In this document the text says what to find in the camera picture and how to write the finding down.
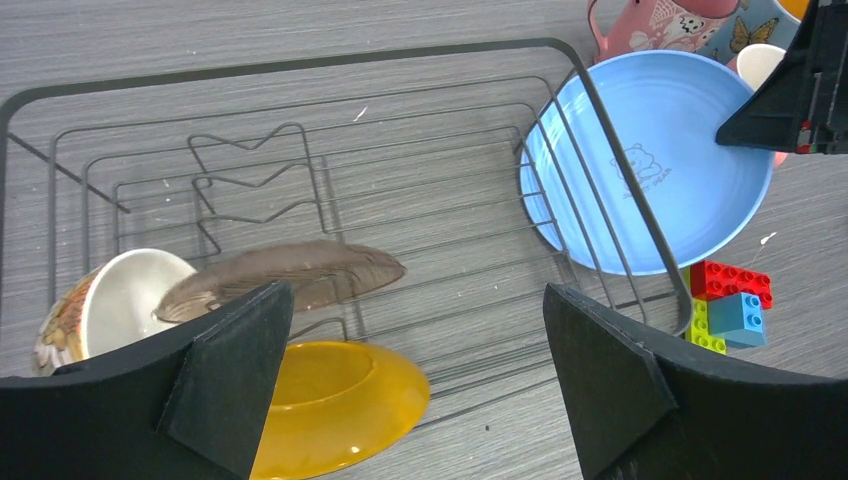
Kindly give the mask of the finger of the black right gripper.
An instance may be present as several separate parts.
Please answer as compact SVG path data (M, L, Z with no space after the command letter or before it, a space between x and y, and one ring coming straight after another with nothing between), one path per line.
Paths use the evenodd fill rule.
M718 128L720 145L847 152L847 3L808 5L784 59Z

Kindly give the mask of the yellow patterned plate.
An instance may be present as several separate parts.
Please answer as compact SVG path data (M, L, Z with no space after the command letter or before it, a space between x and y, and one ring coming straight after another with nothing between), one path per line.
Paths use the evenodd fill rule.
M430 384L378 345L314 341L285 351L255 457L254 479L307 479L366 460L425 414Z

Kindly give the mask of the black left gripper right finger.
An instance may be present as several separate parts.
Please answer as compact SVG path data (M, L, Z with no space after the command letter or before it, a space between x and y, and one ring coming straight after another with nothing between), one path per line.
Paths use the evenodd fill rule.
M843 479L847 383L720 355L556 284L543 315L587 479Z

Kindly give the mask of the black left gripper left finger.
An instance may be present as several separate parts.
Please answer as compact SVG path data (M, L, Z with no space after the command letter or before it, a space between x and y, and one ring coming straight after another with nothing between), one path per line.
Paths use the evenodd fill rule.
M274 282L147 339L62 368L59 479L244 479L292 320Z

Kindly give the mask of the plain pink mug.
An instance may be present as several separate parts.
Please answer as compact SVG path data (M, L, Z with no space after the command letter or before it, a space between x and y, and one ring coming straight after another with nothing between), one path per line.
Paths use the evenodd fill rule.
M785 55L786 50L781 47L764 43L751 44L736 54L726 66L756 92Z

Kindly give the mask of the patterned pink mug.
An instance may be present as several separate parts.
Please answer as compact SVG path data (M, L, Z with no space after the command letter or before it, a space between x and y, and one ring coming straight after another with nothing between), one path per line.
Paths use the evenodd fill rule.
M737 0L632 0L627 1L613 26L603 34L587 2L587 20L597 45L595 61L646 50L694 52L727 22L739 8Z

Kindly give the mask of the blue butterfly mug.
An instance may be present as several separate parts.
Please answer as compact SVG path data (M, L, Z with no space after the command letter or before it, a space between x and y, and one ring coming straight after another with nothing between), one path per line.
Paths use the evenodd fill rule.
M765 43L786 49L808 4L809 0L740 1L736 13L697 53L726 64L750 44Z

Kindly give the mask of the light blue plate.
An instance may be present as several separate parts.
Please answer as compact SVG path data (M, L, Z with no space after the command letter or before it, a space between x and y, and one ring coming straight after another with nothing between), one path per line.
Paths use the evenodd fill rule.
M671 50L618 56L589 75L677 263L696 263L733 239L773 172L771 152L715 140L751 88L714 60ZM523 201L553 248L614 275L664 271L579 78L545 107L525 144Z

